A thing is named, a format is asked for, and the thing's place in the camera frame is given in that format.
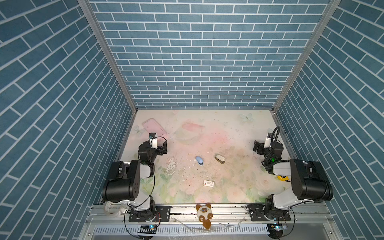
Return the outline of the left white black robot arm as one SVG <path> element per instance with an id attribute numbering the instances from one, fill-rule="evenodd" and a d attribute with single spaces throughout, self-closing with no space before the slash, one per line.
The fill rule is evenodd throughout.
<path id="1" fill-rule="evenodd" d="M 129 163 L 113 162 L 110 165 L 103 190 L 104 202 L 120 203 L 133 214 L 155 214 L 156 207 L 152 194 L 140 190 L 142 179 L 155 176 L 155 159 L 168 153 L 167 140 L 155 137 L 143 142 L 138 149 L 138 159 Z"/>

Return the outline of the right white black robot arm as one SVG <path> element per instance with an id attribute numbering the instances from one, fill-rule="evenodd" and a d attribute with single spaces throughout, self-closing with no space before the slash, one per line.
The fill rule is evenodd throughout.
<path id="1" fill-rule="evenodd" d="M 291 186 L 279 194 L 269 195 L 263 207 L 255 213 L 268 220 L 283 218 L 293 207 L 306 203 L 320 203 L 333 199 L 334 191 L 321 163 L 298 159 L 284 160 L 284 146 L 279 141 L 254 142 L 253 151 L 262 155 L 262 166 L 268 174 L 277 176 Z"/>

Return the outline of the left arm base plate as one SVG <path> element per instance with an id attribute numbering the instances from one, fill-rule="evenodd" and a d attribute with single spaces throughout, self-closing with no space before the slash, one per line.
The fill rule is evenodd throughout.
<path id="1" fill-rule="evenodd" d="M 151 205 L 147 210 L 142 211 L 128 211 L 130 223 L 144 223 L 144 222 L 169 222 L 171 213 L 170 206 L 156 206 Z"/>

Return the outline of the blue mini stapler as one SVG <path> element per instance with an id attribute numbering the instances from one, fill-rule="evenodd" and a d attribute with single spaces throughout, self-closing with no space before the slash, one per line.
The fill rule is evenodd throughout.
<path id="1" fill-rule="evenodd" d="M 198 164 L 200 166 L 202 166 L 204 164 L 204 160 L 200 156 L 196 156 L 195 160 L 198 162 Z"/>

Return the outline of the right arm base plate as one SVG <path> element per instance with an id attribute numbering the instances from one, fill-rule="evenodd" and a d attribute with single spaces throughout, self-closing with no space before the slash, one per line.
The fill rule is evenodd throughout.
<path id="1" fill-rule="evenodd" d="M 246 206 L 252 222 L 263 221 L 283 221 L 288 222 L 291 220 L 289 211 L 280 210 L 272 206 L 266 206 L 265 204 L 249 204 Z"/>

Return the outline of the staple box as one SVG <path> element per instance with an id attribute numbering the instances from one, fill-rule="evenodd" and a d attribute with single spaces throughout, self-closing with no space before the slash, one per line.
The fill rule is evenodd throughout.
<path id="1" fill-rule="evenodd" d="M 215 182 L 204 180 L 203 186 L 213 188 L 215 186 Z"/>

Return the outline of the beige mini stapler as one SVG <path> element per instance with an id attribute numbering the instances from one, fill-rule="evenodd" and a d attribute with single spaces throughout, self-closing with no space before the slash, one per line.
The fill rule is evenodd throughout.
<path id="1" fill-rule="evenodd" d="M 215 155 L 215 160 L 218 161 L 220 164 L 224 164 L 226 161 L 225 157 L 219 154 Z"/>

